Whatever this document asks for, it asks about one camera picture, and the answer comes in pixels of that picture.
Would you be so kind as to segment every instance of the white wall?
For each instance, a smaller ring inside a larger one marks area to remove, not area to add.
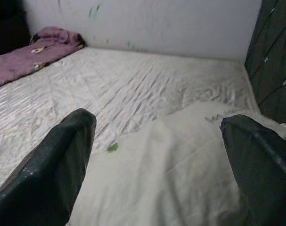
[[[78,31],[90,46],[244,61],[261,0],[24,0],[31,33]]]

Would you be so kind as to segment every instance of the white mattress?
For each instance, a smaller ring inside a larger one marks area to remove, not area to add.
[[[0,87],[0,186],[77,108],[97,117],[96,153],[197,100],[258,110],[239,62],[84,48]]]

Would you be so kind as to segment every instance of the quilted mattress cover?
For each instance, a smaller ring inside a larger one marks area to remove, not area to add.
[[[77,108],[97,118],[94,154],[197,100],[258,111],[240,62],[84,48],[0,87],[0,186]]]

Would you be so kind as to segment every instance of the mattress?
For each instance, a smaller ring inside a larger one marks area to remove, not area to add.
[[[84,48],[0,87],[0,186],[77,108],[97,118],[94,154],[197,100],[258,111],[240,62]]]

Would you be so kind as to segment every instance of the pink blanket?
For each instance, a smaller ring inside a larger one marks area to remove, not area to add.
[[[42,29],[29,46],[0,55],[0,86],[29,75],[84,46],[81,36],[56,27]]]

